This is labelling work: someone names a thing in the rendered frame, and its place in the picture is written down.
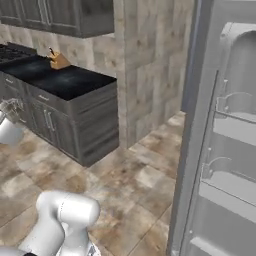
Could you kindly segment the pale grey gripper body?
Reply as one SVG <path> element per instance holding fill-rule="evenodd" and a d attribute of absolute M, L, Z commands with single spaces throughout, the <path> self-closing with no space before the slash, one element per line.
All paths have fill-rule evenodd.
<path fill-rule="evenodd" d="M 23 111 L 23 103 L 20 99 L 16 98 L 3 100 L 0 103 L 0 111 L 4 113 L 9 121 L 17 123 L 20 119 L 20 114 Z"/>

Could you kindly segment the grey fridge door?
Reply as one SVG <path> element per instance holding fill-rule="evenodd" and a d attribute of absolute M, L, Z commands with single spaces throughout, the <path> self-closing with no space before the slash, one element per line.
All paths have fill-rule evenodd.
<path fill-rule="evenodd" d="M 213 131 L 216 98 L 235 92 L 256 97 L 256 0 L 196 0 L 167 256 L 256 256 L 256 224 L 199 195 L 218 157 L 256 179 L 256 146 Z"/>

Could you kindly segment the grey fridge door shelf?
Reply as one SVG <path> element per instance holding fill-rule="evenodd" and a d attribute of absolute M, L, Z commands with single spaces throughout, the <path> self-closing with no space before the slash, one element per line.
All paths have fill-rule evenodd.
<path fill-rule="evenodd" d="M 235 92 L 216 98 L 213 131 L 256 146 L 256 97 Z"/>
<path fill-rule="evenodd" d="M 234 171 L 230 158 L 202 164 L 199 195 L 256 224 L 256 179 Z"/>

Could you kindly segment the black hob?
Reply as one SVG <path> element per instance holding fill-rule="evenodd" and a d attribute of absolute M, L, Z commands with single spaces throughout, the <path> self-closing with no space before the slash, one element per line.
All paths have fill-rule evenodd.
<path fill-rule="evenodd" d="M 34 56 L 36 54 L 37 51 L 35 49 L 26 46 L 10 42 L 0 44 L 0 64 Z"/>

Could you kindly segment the wooden knife block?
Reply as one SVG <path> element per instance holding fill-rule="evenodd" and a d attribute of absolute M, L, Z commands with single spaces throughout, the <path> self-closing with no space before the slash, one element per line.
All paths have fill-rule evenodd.
<path fill-rule="evenodd" d="M 48 56 L 50 59 L 50 66 L 55 70 L 60 70 L 71 65 L 66 57 L 60 52 L 54 52 Z"/>

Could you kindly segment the dark grey base cupboards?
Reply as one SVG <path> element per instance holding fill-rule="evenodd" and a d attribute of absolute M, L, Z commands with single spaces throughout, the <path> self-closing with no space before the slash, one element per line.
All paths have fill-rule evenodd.
<path fill-rule="evenodd" d="M 117 80 L 70 66 L 25 77 L 2 73 L 3 96 L 21 101 L 21 122 L 89 167 L 119 146 Z"/>

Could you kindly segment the dark grey wall cupboards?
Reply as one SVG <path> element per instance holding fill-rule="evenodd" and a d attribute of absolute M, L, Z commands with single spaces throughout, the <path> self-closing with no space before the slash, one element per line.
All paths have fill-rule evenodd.
<path fill-rule="evenodd" d="M 113 0 L 0 0 L 0 22 L 90 38 L 114 32 Z"/>

